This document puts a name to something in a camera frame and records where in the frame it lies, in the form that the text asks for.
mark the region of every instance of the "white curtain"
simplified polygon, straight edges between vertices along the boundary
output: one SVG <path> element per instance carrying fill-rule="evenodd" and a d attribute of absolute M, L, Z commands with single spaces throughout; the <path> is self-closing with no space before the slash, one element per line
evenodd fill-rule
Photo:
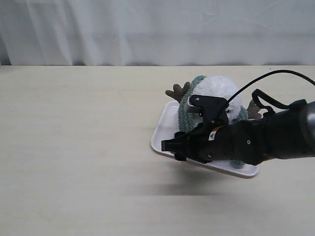
<path fill-rule="evenodd" d="M 315 64 L 315 0 L 0 0 L 0 60 Z"/>

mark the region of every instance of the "table surface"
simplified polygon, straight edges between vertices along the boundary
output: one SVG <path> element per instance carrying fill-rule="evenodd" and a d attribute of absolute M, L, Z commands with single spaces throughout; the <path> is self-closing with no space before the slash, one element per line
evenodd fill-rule
<path fill-rule="evenodd" d="M 0 67 L 1 236 L 311 236 L 315 159 L 273 160 L 242 179 L 158 155 L 150 138 L 170 97 L 197 75 L 242 87 L 315 66 Z M 314 100 L 299 77 L 260 88 Z"/>

